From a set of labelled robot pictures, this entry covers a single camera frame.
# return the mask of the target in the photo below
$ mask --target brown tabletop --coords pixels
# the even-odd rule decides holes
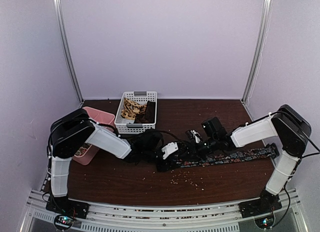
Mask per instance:
[[[119,102],[85,101],[84,106],[115,114]],[[156,128],[184,139],[186,130],[195,129],[205,138],[201,123],[214,116],[227,131],[250,120],[237,100],[158,100]],[[74,199],[125,205],[217,203],[259,196],[273,169],[270,159],[260,159],[158,173],[154,164],[128,164],[100,150],[87,166],[71,162],[68,192]]]

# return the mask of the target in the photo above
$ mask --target gray basket handle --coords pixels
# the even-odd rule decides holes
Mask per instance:
[[[134,91],[133,94],[135,96],[147,96],[147,91]]]
[[[127,123],[127,128],[142,128],[142,123]]]

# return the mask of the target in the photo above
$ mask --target white basket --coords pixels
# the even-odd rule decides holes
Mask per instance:
[[[139,104],[145,104],[148,101],[155,102],[154,123],[134,123],[134,120],[125,119],[121,116],[121,111],[125,108],[125,98],[133,100]],[[157,92],[124,92],[115,116],[114,124],[119,131],[119,134],[137,134],[142,133],[147,129],[156,128],[157,123]]]

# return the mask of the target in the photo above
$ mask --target plastic basket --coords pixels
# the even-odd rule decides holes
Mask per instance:
[[[109,124],[111,126],[115,125],[114,114],[107,113],[91,107],[83,107],[83,109],[86,110],[89,117],[92,118],[94,121],[99,123]],[[73,156],[73,160],[82,165],[88,165],[99,150],[100,149],[98,147],[91,145],[83,155]]]
[[[139,104],[145,104],[148,101],[155,102],[155,115],[154,123],[134,123],[133,120],[122,118],[121,111],[125,107],[125,98],[133,100]],[[157,92],[124,92],[118,107],[118,111],[115,116],[115,126],[118,129],[119,134],[137,134],[142,133],[146,129],[156,128],[157,123],[157,106],[158,106],[158,94]]]

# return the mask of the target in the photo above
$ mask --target pink plastic container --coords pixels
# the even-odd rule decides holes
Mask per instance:
[[[112,113],[107,113],[95,108],[91,107],[83,107],[83,109],[86,110],[89,117],[92,118],[94,121],[104,124],[109,124],[111,126],[115,126],[115,116]],[[88,165],[91,160],[94,158],[96,153],[99,151],[98,147],[95,147],[91,145],[88,150],[81,156],[73,156],[73,160],[82,164],[82,165]]]

